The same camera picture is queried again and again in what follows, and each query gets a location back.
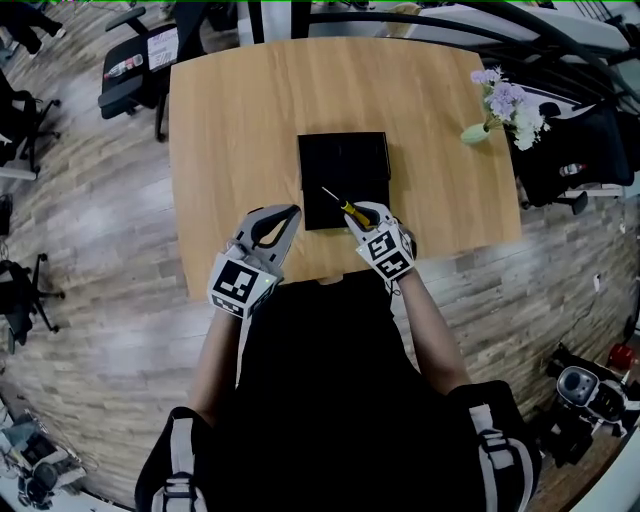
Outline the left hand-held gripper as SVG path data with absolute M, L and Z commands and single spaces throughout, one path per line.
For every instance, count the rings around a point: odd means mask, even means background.
M 250 211 L 234 238 L 249 254 L 243 259 L 219 252 L 209 277 L 211 305 L 249 319 L 283 280 L 282 265 L 294 241 L 302 211 L 273 205 Z

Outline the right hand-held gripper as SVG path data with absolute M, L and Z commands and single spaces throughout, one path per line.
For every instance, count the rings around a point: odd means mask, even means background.
M 359 201 L 360 216 L 345 213 L 344 220 L 359 246 L 356 253 L 386 283 L 400 279 L 415 264 L 411 236 L 383 203 Z

